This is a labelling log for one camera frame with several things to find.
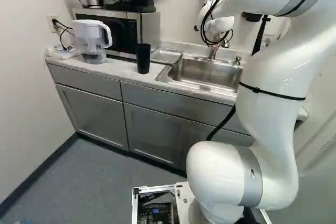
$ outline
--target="black tumbler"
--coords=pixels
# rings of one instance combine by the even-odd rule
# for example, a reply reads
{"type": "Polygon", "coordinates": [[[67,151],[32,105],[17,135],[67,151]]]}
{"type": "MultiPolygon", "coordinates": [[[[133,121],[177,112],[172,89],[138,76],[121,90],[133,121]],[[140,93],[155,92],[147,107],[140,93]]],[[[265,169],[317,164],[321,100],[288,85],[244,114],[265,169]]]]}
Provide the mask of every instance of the black tumbler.
{"type": "Polygon", "coordinates": [[[137,44],[136,62],[138,73],[146,74],[149,72],[149,63],[151,62],[151,45],[137,44]]]}

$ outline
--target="drawer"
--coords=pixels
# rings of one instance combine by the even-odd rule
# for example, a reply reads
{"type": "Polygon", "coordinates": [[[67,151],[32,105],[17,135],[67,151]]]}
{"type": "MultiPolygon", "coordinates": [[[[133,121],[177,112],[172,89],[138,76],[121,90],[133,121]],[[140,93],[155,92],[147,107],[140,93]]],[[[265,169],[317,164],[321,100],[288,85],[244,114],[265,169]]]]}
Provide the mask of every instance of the drawer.
{"type": "Polygon", "coordinates": [[[48,67],[56,83],[121,101],[120,83],[117,80],[52,64],[48,64],[48,67]]]}
{"type": "MultiPolygon", "coordinates": [[[[123,101],[148,109],[217,126],[230,112],[231,106],[175,93],[121,82],[123,101]]],[[[248,134],[235,114],[225,129],[248,134]]]]}

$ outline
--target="cabinet door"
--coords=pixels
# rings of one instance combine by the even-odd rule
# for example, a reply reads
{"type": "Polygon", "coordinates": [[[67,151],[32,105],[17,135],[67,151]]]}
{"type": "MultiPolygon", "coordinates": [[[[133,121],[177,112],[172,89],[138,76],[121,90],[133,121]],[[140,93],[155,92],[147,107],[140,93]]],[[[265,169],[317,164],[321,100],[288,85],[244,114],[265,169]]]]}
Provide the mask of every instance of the cabinet door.
{"type": "Polygon", "coordinates": [[[76,131],[128,150],[122,102],[57,84],[76,131]]]}
{"type": "Polygon", "coordinates": [[[206,138],[212,127],[124,103],[130,151],[184,169],[185,143],[206,138]]]}

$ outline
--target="sink basin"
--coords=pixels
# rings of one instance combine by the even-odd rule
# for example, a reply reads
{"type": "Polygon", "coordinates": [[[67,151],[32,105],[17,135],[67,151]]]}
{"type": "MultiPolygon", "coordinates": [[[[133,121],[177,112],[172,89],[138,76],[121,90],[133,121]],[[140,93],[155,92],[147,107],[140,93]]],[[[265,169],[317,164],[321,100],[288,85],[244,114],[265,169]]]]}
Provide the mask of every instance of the sink basin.
{"type": "Polygon", "coordinates": [[[165,67],[156,80],[207,91],[237,92],[242,72],[242,67],[230,63],[181,58],[172,67],[165,67]]]}

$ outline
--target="wire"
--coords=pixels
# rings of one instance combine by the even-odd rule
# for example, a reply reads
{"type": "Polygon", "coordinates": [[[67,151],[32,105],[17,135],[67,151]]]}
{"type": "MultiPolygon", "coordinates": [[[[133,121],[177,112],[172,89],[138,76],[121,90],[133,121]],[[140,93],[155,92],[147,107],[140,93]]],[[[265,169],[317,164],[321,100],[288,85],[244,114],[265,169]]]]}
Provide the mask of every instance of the wire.
{"type": "Polygon", "coordinates": [[[63,23],[61,23],[60,21],[58,21],[57,19],[55,19],[55,18],[53,18],[52,19],[52,23],[55,25],[55,23],[59,23],[59,24],[61,24],[62,26],[64,26],[64,27],[66,27],[66,28],[68,28],[68,29],[71,29],[72,30],[72,28],[71,27],[68,27],[68,26],[66,26],[66,25],[64,25],[63,23]]]}
{"type": "Polygon", "coordinates": [[[209,8],[209,10],[207,11],[207,13],[205,14],[205,16],[204,16],[204,18],[202,20],[202,23],[201,23],[201,38],[202,38],[202,41],[204,43],[206,43],[206,45],[208,47],[213,46],[213,45],[215,45],[217,43],[222,42],[227,37],[227,35],[228,35],[228,32],[226,32],[226,34],[224,35],[224,37],[221,38],[219,41],[212,41],[212,40],[210,40],[210,39],[208,39],[206,37],[206,31],[205,31],[205,28],[204,28],[205,27],[205,23],[206,23],[207,19],[209,18],[209,16],[212,14],[212,11],[216,7],[216,5],[219,3],[219,1],[220,0],[216,0],[215,3],[213,5],[211,5],[211,7],[209,8]]]}
{"type": "Polygon", "coordinates": [[[65,28],[65,29],[61,32],[61,34],[60,34],[60,36],[59,36],[59,41],[61,42],[61,45],[62,45],[64,51],[67,50],[67,48],[66,48],[66,47],[63,45],[63,43],[62,43],[62,35],[63,35],[67,30],[69,30],[69,29],[70,29],[70,27],[65,28]]]}
{"type": "Polygon", "coordinates": [[[227,40],[227,43],[230,42],[232,40],[232,37],[233,37],[233,30],[230,29],[229,31],[231,31],[231,37],[230,37],[230,39],[227,40]]]}
{"type": "MultiPolygon", "coordinates": [[[[62,30],[67,29],[67,28],[63,28],[63,27],[58,26],[58,25],[55,25],[55,26],[57,27],[57,29],[62,29],[62,30]]],[[[69,31],[69,29],[67,30],[67,33],[68,33],[68,34],[71,34],[71,35],[73,35],[73,36],[75,36],[72,32],[69,31]]]]}
{"type": "Polygon", "coordinates": [[[216,133],[220,131],[220,129],[223,128],[225,124],[227,124],[227,122],[232,118],[235,113],[236,105],[232,107],[228,115],[221,121],[221,123],[210,132],[210,134],[206,137],[206,141],[211,141],[214,135],[216,135],[216,133]]]}

